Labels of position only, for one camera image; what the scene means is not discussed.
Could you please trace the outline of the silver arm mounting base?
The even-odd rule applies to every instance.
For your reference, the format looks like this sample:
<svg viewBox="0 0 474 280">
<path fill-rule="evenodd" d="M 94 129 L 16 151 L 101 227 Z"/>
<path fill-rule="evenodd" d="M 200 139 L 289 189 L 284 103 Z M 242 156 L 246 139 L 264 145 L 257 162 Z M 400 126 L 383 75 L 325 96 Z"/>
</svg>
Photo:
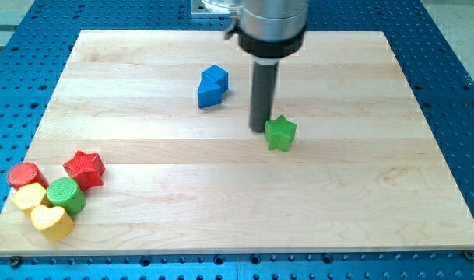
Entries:
<svg viewBox="0 0 474 280">
<path fill-rule="evenodd" d="M 191 16 L 228 16 L 236 12 L 241 3 L 241 0 L 191 0 Z"/>
</svg>

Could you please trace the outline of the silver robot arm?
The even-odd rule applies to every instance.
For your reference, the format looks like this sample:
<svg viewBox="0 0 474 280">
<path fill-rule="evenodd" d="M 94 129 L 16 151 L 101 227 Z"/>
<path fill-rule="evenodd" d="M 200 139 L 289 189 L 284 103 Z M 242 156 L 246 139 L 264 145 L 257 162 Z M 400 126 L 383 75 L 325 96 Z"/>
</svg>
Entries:
<svg viewBox="0 0 474 280">
<path fill-rule="evenodd" d="M 308 0 L 243 0 L 224 39 L 236 35 L 255 63 L 276 66 L 302 46 L 308 7 Z"/>
</svg>

